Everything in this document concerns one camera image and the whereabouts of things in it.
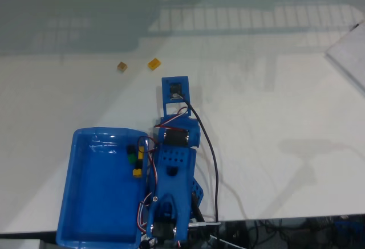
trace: green cube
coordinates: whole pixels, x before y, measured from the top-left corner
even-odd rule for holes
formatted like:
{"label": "green cube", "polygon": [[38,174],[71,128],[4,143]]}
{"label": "green cube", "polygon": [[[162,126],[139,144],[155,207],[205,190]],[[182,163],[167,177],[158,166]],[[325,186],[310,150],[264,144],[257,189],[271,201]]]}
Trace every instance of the green cube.
{"label": "green cube", "polygon": [[128,162],[130,163],[130,164],[135,164],[136,163],[136,161],[137,161],[137,156],[134,154],[134,153],[132,153],[132,154],[128,154],[127,155],[127,157],[128,157]]}

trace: white table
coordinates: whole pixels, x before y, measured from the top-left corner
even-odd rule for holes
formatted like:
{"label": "white table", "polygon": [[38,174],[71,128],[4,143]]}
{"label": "white table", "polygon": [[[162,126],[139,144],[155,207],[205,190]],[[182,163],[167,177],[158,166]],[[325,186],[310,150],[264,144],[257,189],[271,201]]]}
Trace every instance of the white table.
{"label": "white table", "polygon": [[[220,220],[365,211],[365,99],[324,57],[365,0],[1,1],[0,232],[56,230],[74,130],[151,133],[180,75]],[[195,178],[209,219],[203,137]]]}

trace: yellow block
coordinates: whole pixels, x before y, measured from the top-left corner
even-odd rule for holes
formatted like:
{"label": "yellow block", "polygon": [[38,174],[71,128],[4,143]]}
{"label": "yellow block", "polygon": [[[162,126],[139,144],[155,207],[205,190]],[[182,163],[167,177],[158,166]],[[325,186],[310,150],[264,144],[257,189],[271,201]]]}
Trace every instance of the yellow block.
{"label": "yellow block", "polygon": [[133,177],[142,178],[142,169],[133,169]]}
{"label": "yellow block", "polygon": [[120,62],[119,63],[119,65],[118,65],[118,69],[120,70],[120,71],[125,71],[126,69],[127,69],[127,64],[125,64],[125,63],[123,63],[123,62]]}
{"label": "yellow block", "polygon": [[151,69],[151,71],[154,71],[160,64],[161,62],[157,58],[154,58],[148,63],[148,67]]}
{"label": "yellow block", "polygon": [[138,160],[143,160],[144,147],[140,146],[138,151]]}

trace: blue container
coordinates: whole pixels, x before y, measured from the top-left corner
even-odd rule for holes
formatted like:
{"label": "blue container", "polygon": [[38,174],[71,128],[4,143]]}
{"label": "blue container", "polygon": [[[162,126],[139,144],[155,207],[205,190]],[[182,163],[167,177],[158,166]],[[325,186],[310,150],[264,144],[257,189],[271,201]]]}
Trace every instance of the blue container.
{"label": "blue container", "polygon": [[[62,208],[58,245],[72,248],[138,248],[138,204],[145,194],[147,157],[143,177],[134,178],[127,145],[139,132],[125,128],[85,128],[74,133]],[[147,143],[141,140],[145,148]]]}

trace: small block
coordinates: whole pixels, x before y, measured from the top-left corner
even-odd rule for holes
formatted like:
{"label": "small block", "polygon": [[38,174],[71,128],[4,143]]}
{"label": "small block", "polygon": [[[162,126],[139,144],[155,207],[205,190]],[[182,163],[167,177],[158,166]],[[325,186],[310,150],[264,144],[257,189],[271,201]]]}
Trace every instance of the small block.
{"label": "small block", "polygon": [[143,160],[137,160],[135,162],[135,169],[142,169],[143,167]]}
{"label": "small block", "polygon": [[120,62],[119,63],[119,65],[118,65],[118,69],[120,70],[120,71],[125,71],[126,69],[127,69],[127,64],[125,64],[125,63],[123,63],[123,62]]}
{"label": "small block", "polygon": [[161,64],[161,62],[157,59],[154,58],[151,62],[148,63],[148,67],[153,71],[155,70],[159,65]]}
{"label": "small block", "polygon": [[133,177],[142,178],[142,169],[133,169]]}
{"label": "small block", "polygon": [[136,148],[134,145],[127,145],[127,154],[135,154]]}
{"label": "small block", "polygon": [[128,155],[128,162],[130,164],[135,164],[136,161],[137,161],[137,156],[134,153]]}
{"label": "small block", "polygon": [[138,151],[138,160],[143,160],[144,147],[140,146]]}

